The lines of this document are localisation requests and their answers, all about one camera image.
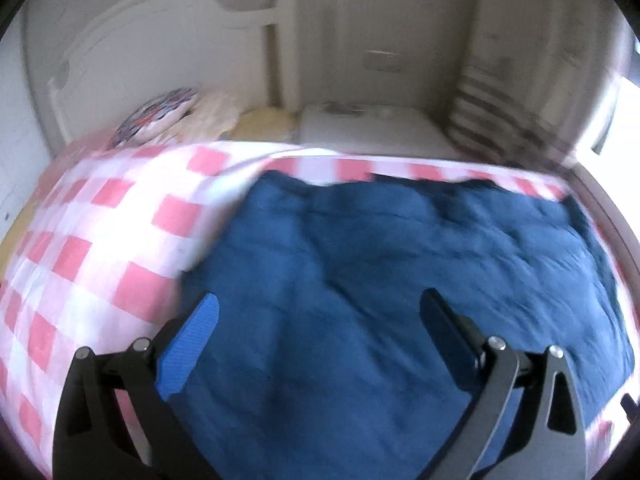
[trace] bedding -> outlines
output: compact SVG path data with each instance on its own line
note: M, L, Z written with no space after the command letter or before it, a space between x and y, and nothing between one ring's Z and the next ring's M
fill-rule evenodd
M310 184L370 180L373 173L435 181L488 178L550 201L568 192L547 175L478 164L345 156L261 142L99 150L68 168L37 208L0 286L0 413L32 461L50 472L55 415L73 352L121 351L153 336L177 312L176 283L219 236L265 170ZM615 270L637 355L634 311ZM628 426L620 408L634 375L591 423L597 463ZM122 405L134 432L135 418Z
M231 140L258 140L261 142L287 142L296 130L292 114L280 108L265 107L251 110L240 117L231 131Z
M14 223L7 231L7 234L0 242L0 277L4 276L6 266L9 264L12 256L14 256L18 243L20 243L27 232L31 221L33 220L33 216L35 215L36 206L37 200L31 198L24 205L18 216L15 218Z
M586 424L633 371L613 273L574 197L267 172L182 279L183 311L213 292L220 322L168 402L222 478L416 478L471 401L420 322L431 287L513 348L565 349Z
M113 146L140 146L177 123L198 101L195 88L178 88L159 95L133 112L117 129Z
M241 109L224 92L209 92L173 126L150 140L150 144L180 144L183 142L210 142L234 129Z

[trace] white wall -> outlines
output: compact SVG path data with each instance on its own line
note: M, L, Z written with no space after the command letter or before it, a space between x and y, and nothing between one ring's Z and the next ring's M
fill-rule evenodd
M20 11L0 41L0 240L50 161L31 103Z
M75 35L119 1L28 0L28 72L36 109L54 151L62 138L47 100L47 81ZM239 10L270 2L219 1ZM298 0L303 102L336 99L410 105L442 120L455 90L476 0L338 1ZM346 17L343 37L335 31L338 7ZM344 63L336 59L338 41L344 45ZM365 49L401 54L404 70L399 74L363 70Z

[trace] checkered blanket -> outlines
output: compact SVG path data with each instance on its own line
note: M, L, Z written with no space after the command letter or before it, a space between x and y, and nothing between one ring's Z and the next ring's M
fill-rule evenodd
M56 412L74 351L90 346L97 354L117 352L139 336L153 336L175 313L180 273L207 253L266 169L313 184L378 173L488 178L548 200L568 192L564 181L527 171L285 144L213 142L93 153L46 197L0 288L0 413L43 472L51 471ZM636 350L632 305L618 281ZM624 420L615 403L593 424L596 441L603 424Z

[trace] pillow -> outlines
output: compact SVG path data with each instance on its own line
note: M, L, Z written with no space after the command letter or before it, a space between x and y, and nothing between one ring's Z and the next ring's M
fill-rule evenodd
M238 103L224 92L204 95L177 123L151 141L152 144L209 142L233 130L240 117Z
M118 128L113 147L124 144L139 146L157 137L177 123L198 101L194 88L178 88L143 104Z
M256 108L245 113L231 132L232 140L286 142L297 126L292 114L280 108Z

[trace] yellow pillow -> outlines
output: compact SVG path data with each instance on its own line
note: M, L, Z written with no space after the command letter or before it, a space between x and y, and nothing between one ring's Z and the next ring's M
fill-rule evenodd
M14 220L9 231L0 242L0 277L4 277L4 272L11 257L14 255L18 243L27 232L31 220L36 212L37 200L31 198L20 211L20 214Z
M290 140L298 122L280 108L256 108L243 114L229 137L232 140L285 142Z

